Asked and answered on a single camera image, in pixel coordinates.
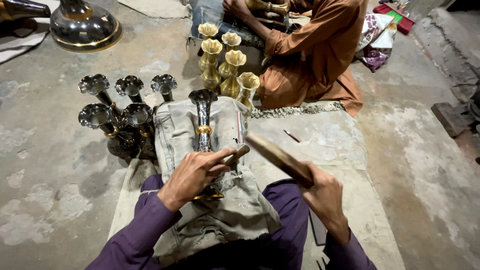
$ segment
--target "silver vase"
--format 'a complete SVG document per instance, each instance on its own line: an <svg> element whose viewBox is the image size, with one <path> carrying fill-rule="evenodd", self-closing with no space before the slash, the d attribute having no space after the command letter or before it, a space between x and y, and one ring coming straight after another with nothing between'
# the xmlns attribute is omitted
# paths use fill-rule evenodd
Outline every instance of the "silver vase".
<svg viewBox="0 0 480 270"><path fill-rule="evenodd" d="M197 152L213 152L212 128L210 127L210 107L212 102L217 101L218 97L215 92L203 88L192 91L188 98L192 100L193 104L197 105L198 127L195 132L198 135ZM193 200L212 200L223 198L224 195L220 193L217 183L213 180L210 185L203 189Z"/></svg>
<svg viewBox="0 0 480 270"><path fill-rule="evenodd" d="M177 88L177 80L169 74L157 75L150 82L150 88L155 93L162 94L165 102L173 101L172 90Z"/></svg>
<svg viewBox="0 0 480 270"><path fill-rule="evenodd" d="M103 103L93 103L85 106L78 113L78 122L91 129L100 128L108 138L107 149L119 158L133 158L138 153L133 134L120 131L111 122L112 109Z"/></svg>
<svg viewBox="0 0 480 270"><path fill-rule="evenodd" d="M132 103L123 110L122 118L124 122L140 130L140 135L142 135L140 158L142 158L142 155L145 155L149 159L156 160L152 108L145 103Z"/></svg>
<svg viewBox="0 0 480 270"><path fill-rule="evenodd" d="M144 88L144 83L139 77L128 75L117 80L115 90L120 96L128 95L133 103L143 103L140 90Z"/></svg>
<svg viewBox="0 0 480 270"><path fill-rule="evenodd" d="M107 89L109 88L110 83L108 82L108 78L102 74L87 75L83 77L78 84L80 93L95 96L100 102L112 108L112 123L117 128L121 130L128 128L128 125L121 120L122 110L117 107L116 102L114 102L107 93Z"/></svg>

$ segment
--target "man's hand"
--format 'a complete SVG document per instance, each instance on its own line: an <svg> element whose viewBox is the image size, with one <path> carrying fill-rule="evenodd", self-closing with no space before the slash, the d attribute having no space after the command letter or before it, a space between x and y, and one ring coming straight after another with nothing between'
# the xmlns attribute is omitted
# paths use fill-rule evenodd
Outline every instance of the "man's hand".
<svg viewBox="0 0 480 270"><path fill-rule="evenodd" d="M303 190L303 198L337 243L348 244L350 232L348 220L342 211L342 183L311 161L302 163L308 166L313 177L313 187Z"/></svg>
<svg viewBox="0 0 480 270"><path fill-rule="evenodd" d="M225 13L232 14L242 21L248 20L249 17L253 17L245 4L245 0L223 0L222 6Z"/></svg>
<svg viewBox="0 0 480 270"><path fill-rule="evenodd" d="M230 171L223 159L236 152L234 147L229 147L215 153L188 153L157 193L158 198L170 211L176 212L197 196L217 175Z"/></svg>

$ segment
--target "concrete floor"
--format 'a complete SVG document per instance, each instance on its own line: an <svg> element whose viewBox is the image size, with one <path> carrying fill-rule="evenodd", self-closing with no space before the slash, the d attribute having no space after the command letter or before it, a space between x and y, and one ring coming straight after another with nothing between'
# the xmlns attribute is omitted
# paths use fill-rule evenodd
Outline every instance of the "concrete floor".
<svg viewBox="0 0 480 270"><path fill-rule="evenodd" d="M2 268L83 269L107 240L128 164L108 153L101 131L79 125L78 111L96 102L77 91L81 77L101 73L112 85L136 74L151 105L161 100L148 87L156 74L176 77L177 100L201 85L198 46L185 48L190 20L149 19L111 0L93 2L122 22L115 46L77 54L47 37L0 65ZM355 119L368 171L406 268L480 269L480 166L473 160L480 154L470 134L452 140L430 111L433 103L456 102L448 83L400 33L377 73L360 62L351 70L365 102ZM119 107L129 103L112 87L109 93Z"/></svg>

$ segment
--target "white cloth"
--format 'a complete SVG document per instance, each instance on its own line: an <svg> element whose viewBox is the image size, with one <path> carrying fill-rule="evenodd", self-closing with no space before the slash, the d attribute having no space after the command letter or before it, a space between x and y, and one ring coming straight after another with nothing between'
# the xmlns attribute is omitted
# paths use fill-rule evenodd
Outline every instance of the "white cloth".
<svg viewBox="0 0 480 270"><path fill-rule="evenodd" d="M214 151L241 147L247 108L238 101L219 97L212 103L210 126ZM185 154L196 149L197 109L190 100L163 104L156 110L155 148L162 179L166 183ZM280 228L280 218L259 189L252 171L243 166L218 179L223 199L189 202L180 209L182 218L162 234L154 257L163 266L219 243L255 239Z"/></svg>
<svg viewBox="0 0 480 270"><path fill-rule="evenodd" d="M55 0L35 0L46 4L53 12L60 5ZM24 38L5 36L0 37L0 63L8 61L42 42L50 31L50 18L35 18L38 23L37 29Z"/></svg>

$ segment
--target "gold trim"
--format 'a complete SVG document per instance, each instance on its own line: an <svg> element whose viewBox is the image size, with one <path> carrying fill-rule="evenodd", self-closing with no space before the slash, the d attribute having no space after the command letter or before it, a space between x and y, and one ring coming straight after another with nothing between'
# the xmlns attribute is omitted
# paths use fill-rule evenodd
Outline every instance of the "gold trim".
<svg viewBox="0 0 480 270"><path fill-rule="evenodd" d="M212 128L209 125L199 125L195 132L199 135L200 133L212 134Z"/></svg>
<svg viewBox="0 0 480 270"><path fill-rule="evenodd" d="M111 139L111 138L115 137L115 136L119 133L119 129L118 129L116 126L113 126L113 128L114 128L115 130L114 130L112 133L110 133L110 134L107 134L107 133L104 132L105 137Z"/></svg>
<svg viewBox="0 0 480 270"><path fill-rule="evenodd" d="M57 46L64 49L64 50L67 50L67 51L71 51L71 52L83 52L83 53L88 53L88 52L96 52L96 51L101 51L101 50L105 50L105 49L108 49L110 47L112 47L113 45L115 45L120 39L121 37L123 36L123 31L122 33L120 34L119 38L117 38L117 40L113 41L112 43L108 44L107 46L105 47L101 47L101 48L98 48L98 49L91 49L91 50L73 50L73 49L67 49L65 47L62 47L60 46L58 43Z"/></svg>
<svg viewBox="0 0 480 270"><path fill-rule="evenodd" d="M110 34L110 36L100 40L100 41L96 41L96 42L90 42L90 43L85 43L85 44L79 44L79 43L70 43L70 42L66 42L66 41L63 41L63 40L60 40L59 38L55 38L58 42L60 43L63 43L63 44L67 44L67 45L72 45L72 46L77 46L77 47L83 47L83 46L95 46L97 45L98 43L102 43L102 42L105 42L107 40L109 40L111 37L113 37L114 34L116 34L116 32L118 31L119 29L119 21L117 20L117 18L115 18L115 21L117 22L117 27L115 28L115 30L113 30L113 32Z"/></svg>
<svg viewBox="0 0 480 270"><path fill-rule="evenodd" d="M148 137L150 135L153 135L153 128L150 127L150 131L148 131L147 133L143 132L143 131L140 131L140 135L142 135L143 137Z"/></svg>
<svg viewBox="0 0 480 270"><path fill-rule="evenodd" d="M8 14L7 9L5 8L5 5L3 4L3 1L0 0L0 18L2 18L5 21L13 21L12 16Z"/></svg>
<svg viewBox="0 0 480 270"><path fill-rule="evenodd" d="M89 18L92 15L92 8L88 7L87 11L85 13L79 13L79 14L65 14L62 13L62 15L69 19L69 20L84 20L86 18Z"/></svg>
<svg viewBox="0 0 480 270"><path fill-rule="evenodd" d="M221 199L224 197L225 196L223 194L202 195L202 196L197 196L193 198L193 200L200 200L200 199L215 200L215 199Z"/></svg>

